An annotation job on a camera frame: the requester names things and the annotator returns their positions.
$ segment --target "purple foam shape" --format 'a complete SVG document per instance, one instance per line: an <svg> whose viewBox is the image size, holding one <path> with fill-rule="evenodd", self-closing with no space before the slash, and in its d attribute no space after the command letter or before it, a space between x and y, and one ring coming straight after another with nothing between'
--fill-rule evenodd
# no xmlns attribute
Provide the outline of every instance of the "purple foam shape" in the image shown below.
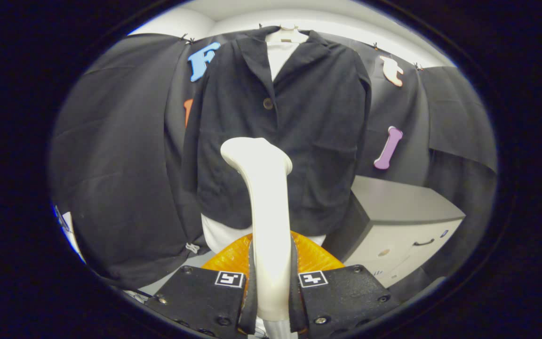
<svg viewBox="0 0 542 339"><path fill-rule="evenodd" d="M394 150L396 149L396 145L399 143L400 139L403 138L403 132L397 129L394 126L390 126L388 128L388 140L386 141L386 144L384 145L384 149L382 150L382 154L378 159L374 161L374 167L378 168L379 170L385 170L388 167L390 167L390 158L392 158L392 154L394 154Z"/></svg>

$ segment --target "drawer handle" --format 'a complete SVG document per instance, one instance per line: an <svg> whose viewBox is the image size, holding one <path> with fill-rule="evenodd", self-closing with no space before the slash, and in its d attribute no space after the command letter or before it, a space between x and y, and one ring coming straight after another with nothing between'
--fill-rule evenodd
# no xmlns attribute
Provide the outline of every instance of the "drawer handle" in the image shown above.
<svg viewBox="0 0 542 339"><path fill-rule="evenodd" d="M422 244L420 244L419 242L415 241L413 243L413 246L423 246L423 245L428 245L428 244L432 244L434 242L434 238L432 238L432 240L428 241L428 242L424 242Z"/></svg>

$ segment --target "blue foam letter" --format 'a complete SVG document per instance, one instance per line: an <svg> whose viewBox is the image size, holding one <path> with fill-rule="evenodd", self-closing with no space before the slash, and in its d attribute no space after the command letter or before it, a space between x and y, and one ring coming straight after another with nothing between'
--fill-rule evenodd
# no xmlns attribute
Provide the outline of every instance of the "blue foam letter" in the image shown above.
<svg viewBox="0 0 542 339"><path fill-rule="evenodd" d="M192 54L187 60L191 62L191 69L193 71L191 75L191 81L194 82L204 76L206 72L206 63L210 63L215 57L215 50L219 49L221 44L213 42L210 45L200 49L198 52Z"/></svg>

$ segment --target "white handle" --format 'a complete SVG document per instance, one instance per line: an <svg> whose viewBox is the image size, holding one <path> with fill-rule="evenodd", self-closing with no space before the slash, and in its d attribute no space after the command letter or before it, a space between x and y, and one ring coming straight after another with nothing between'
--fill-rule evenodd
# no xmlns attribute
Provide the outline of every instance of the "white handle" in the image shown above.
<svg viewBox="0 0 542 339"><path fill-rule="evenodd" d="M286 176L292 161L263 138L229 139L221 145L221 155L241 174L250 193L258 316L289 320L292 240Z"/></svg>

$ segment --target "white wall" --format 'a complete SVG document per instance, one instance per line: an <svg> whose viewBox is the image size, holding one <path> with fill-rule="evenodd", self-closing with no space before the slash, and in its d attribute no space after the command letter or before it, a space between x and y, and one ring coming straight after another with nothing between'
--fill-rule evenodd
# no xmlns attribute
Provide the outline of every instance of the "white wall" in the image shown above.
<svg viewBox="0 0 542 339"><path fill-rule="evenodd" d="M412 64L417 62L424 67L445 66L448 62L447 58L438 58L427 49L416 45L405 37L378 26L352 17L310 9L277 9L234 16L216 22L208 35L253 30L258 28L259 23L263 26L279 25L281 23L296 24L299 29L315 30L348 37L370 45L377 42L378 47L384 51L399 56Z"/></svg>
<svg viewBox="0 0 542 339"><path fill-rule="evenodd" d="M233 4L232 1L234 0L192 1L166 11L131 34L154 32L182 36L187 33L186 38L198 40L226 32L253 30L258 28L259 23L263 26L286 23L296 24L303 30L335 34L370 45L377 42L379 48L411 64L418 63L423 67L454 66L449 58L414 32L398 25L389 17L384 17L381 13L351 0L335 0L334 2L322 0L319 7L326 10L342 4L340 7L335 7L340 14L310 8L250 11L260 7L268 8L269 3L274 4L282 0L275 0L275 2L255 0L243 7L238 7L239 3ZM293 3L304 7L314 6L310 1L293 1Z"/></svg>
<svg viewBox="0 0 542 339"><path fill-rule="evenodd" d="M209 36L208 32L215 25L213 19L191 9L173 8L146 22L131 34L159 33L170 36L188 35L196 40Z"/></svg>

